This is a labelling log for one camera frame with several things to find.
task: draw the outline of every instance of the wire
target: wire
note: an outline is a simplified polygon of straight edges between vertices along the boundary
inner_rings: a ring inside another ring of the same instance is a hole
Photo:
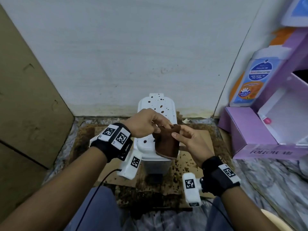
[[[80,219],[80,221],[79,221],[79,223],[78,223],[77,228],[76,228],[75,231],[78,230],[78,228],[79,228],[79,226],[80,226],[80,224],[81,224],[81,222],[82,222],[82,220],[83,220],[83,218],[84,218],[84,215],[86,214],[86,212],[87,212],[87,210],[88,210],[88,208],[89,208],[89,205],[90,205],[90,203],[92,202],[92,200],[93,200],[95,194],[97,193],[98,189],[100,188],[100,186],[104,183],[104,181],[106,180],[106,178],[107,178],[110,174],[112,174],[113,172],[115,172],[115,171],[122,171],[122,170],[121,170],[121,169],[114,169],[114,170],[111,171],[109,174],[107,174],[107,176],[100,182],[100,184],[98,185],[98,187],[97,187],[97,189],[95,190],[94,194],[92,195],[92,197],[91,197],[91,199],[90,199],[90,201],[89,201],[89,203],[88,203],[86,209],[84,210],[83,215],[82,215],[82,217],[81,217],[81,219]]]
[[[204,200],[207,201],[207,202],[209,202],[210,204],[212,204],[212,206],[215,207],[215,208],[223,215],[223,217],[226,219],[226,221],[227,221],[228,224],[231,226],[231,228],[232,228],[233,230],[235,230],[235,229],[233,228],[231,222],[229,221],[229,219],[226,217],[226,215],[225,215],[216,205],[214,205],[210,200],[207,200],[207,199],[204,199]]]

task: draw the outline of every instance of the person's right hand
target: person's right hand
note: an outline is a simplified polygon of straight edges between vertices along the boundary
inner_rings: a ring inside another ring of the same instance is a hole
[[[186,125],[181,125],[180,133],[173,132],[172,137],[186,145],[195,163],[201,168],[202,163],[214,156],[198,131]]]

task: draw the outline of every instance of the blue pants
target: blue pants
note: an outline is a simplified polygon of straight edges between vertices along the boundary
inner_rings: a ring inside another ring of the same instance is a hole
[[[75,231],[77,225],[86,209],[92,195],[96,188],[92,188],[83,201],[82,205],[72,218],[70,223],[64,229],[64,231]],[[216,197],[213,201],[226,216],[227,213],[219,197]],[[215,208],[211,207],[209,217],[207,219],[205,231],[229,231],[232,230],[229,224],[221,213]],[[94,196],[78,231],[120,231],[120,210],[116,204],[116,199],[112,191],[102,186]]]

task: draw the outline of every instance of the person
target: person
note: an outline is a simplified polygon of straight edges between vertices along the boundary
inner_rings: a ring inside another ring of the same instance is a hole
[[[157,126],[171,128],[170,121],[152,109],[143,109],[122,122],[133,137],[159,133]],[[202,137],[194,129],[181,126],[172,136],[186,145],[199,167],[213,157]],[[42,186],[0,225],[0,231],[75,231],[94,193],[91,189],[107,163],[106,155],[90,147],[73,163]],[[245,194],[240,186],[225,190],[214,204],[226,212],[236,231],[279,231]],[[100,187],[78,230],[120,230],[120,216],[110,189]],[[206,230],[230,230],[223,217],[211,208]]]

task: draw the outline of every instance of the white wall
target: white wall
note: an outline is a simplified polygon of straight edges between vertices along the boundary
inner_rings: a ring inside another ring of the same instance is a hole
[[[209,117],[262,1],[0,3],[74,115],[130,116],[160,92]]]
[[[219,116],[221,110],[229,105],[229,94],[231,89],[240,75],[245,71],[253,53],[259,49],[268,47],[270,41],[275,38],[272,32],[283,27],[280,25],[280,20],[286,8],[286,3],[289,1],[290,0],[263,1],[235,60],[214,116]]]

